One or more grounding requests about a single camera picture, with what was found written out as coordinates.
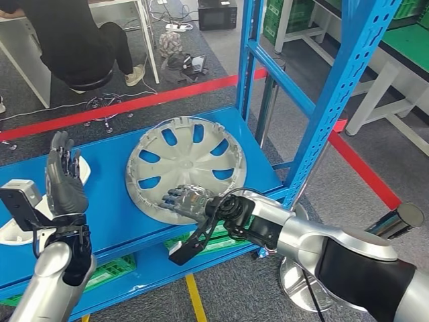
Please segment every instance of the blue metal shelf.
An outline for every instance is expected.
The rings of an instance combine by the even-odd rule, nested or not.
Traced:
[[[222,124],[235,137],[247,159],[246,186],[259,191],[281,186],[270,163],[252,133],[234,107],[198,115]],[[100,264],[163,242],[194,229],[194,225],[174,226],[146,216],[128,196],[124,173],[128,157],[148,129],[133,131],[79,147],[91,167],[85,185],[90,200],[87,218],[91,229],[93,249]],[[34,180],[44,193],[45,156],[0,168],[0,184],[11,178]],[[0,203],[0,226],[10,215]],[[35,257],[31,245],[0,245],[0,299],[20,294],[32,275]]]
[[[343,0],[342,43],[319,99],[314,104],[259,45],[263,0],[246,1],[239,61],[237,106],[247,120],[256,61],[263,64],[309,122],[283,182],[283,206],[290,208],[326,144],[353,89],[381,41],[400,0]]]
[[[274,199],[284,198],[283,206],[289,208],[325,145],[332,127],[358,83],[400,0],[348,0],[345,4],[343,15],[346,19],[342,20],[343,41],[315,104],[260,47],[259,29],[263,3],[263,0],[244,1],[236,108],[199,116],[221,123],[240,142],[247,159],[246,186],[266,192]],[[276,166],[290,168],[283,182],[278,180],[247,126],[256,60],[263,64],[281,89],[309,118],[294,160]],[[96,255],[103,263],[136,252],[138,268],[134,273],[84,294],[75,309],[73,319],[253,249],[253,246],[248,246],[207,254],[194,258],[182,267],[169,262],[167,250],[160,243],[191,230],[193,226],[166,225],[142,215],[128,197],[124,181],[130,153],[146,130],[81,147],[82,155],[92,169],[85,191],[90,202],[87,216],[93,232],[91,240]],[[11,178],[29,178],[41,189],[44,186],[44,163],[45,157],[40,157],[0,168],[0,184]],[[0,205],[0,225],[8,218],[8,213]],[[0,299],[23,291],[35,263],[31,246],[0,246],[0,256],[2,259],[0,262]]]

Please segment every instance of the chair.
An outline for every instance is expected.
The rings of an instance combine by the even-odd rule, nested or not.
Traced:
[[[90,109],[97,109],[100,107],[106,107],[106,106],[109,106],[109,105],[113,105],[113,104],[122,102],[122,99],[121,99],[121,97],[119,95],[106,94],[106,93],[103,94],[101,92],[101,88],[103,86],[110,82],[112,78],[113,78],[113,69],[111,69],[105,77],[100,79],[100,80],[97,80],[97,81],[95,81],[95,82],[87,83],[87,84],[79,84],[79,85],[70,84],[70,83],[67,83],[67,84],[71,89],[74,89],[75,91],[84,91],[84,92],[94,91],[96,96],[90,99],[89,102],[87,102],[87,105],[85,106],[85,108],[84,109],[84,111],[88,111]],[[106,126],[106,131],[107,133],[112,133],[113,131],[113,129],[112,127],[110,127],[110,125],[109,124],[109,121],[115,117],[115,116],[117,116],[117,114],[114,114],[114,115],[111,115],[111,116],[108,116],[108,117],[103,117],[102,119],[93,119],[93,121],[103,121],[103,122],[104,122],[104,125]],[[133,113],[128,113],[127,117],[133,117]],[[87,121],[87,122],[84,123],[84,126],[87,126],[87,127],[90,126],[90,123],[91,123],[90,121]]]

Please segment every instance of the power strip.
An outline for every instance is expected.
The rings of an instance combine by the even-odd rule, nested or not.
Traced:
[[[186,30],[192,30],[192,25],[188,23],[186,24],[178,24],[178,23],[167,23],[165,27],[167,31],[171,32],[185,32]]]

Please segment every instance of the blue metal upright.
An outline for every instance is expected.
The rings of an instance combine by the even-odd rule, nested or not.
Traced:
[[[255,60],[264,65],[309,122],[283,186],[268,193],[289,208],[327,141],[333,125],[377,48],[400,0],[343,0],[342,43],[314,104],[259,44],[262,0],[245,0],[239,61],[237,108],[247,120]]]

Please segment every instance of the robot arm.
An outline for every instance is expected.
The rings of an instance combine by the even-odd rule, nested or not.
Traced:
[[[0,189],[0,198],[20,228],[33,232],[38,258],[29,285],[9,321],[68,321],[95,271],[84,215],[88,201],[79,179],[79,153],[72,158],[72,146],[66,132],[57,132],[52,141],[45,175],[52,220],[35,209],[41,197],[31,180],[11,180]],[[42,231],[40,254],[38,230]]]
[[[340,305],[363,308],[378,322],[423,322],[429,317],[429,277],[397,259],[385,239],[301,219],[252,191],[210,199],[206,194],[200,187],[180,186],[164,196],[162,207],[194,219],[201,215],[196,217],[188,201],[201,204],[205,199],[205,221],[199,220],[199,229],[188,241],[170,250],[170,260],[184,264],[203,250],[213,225],[225,220],[231,238],[247,239],[293,260]]]

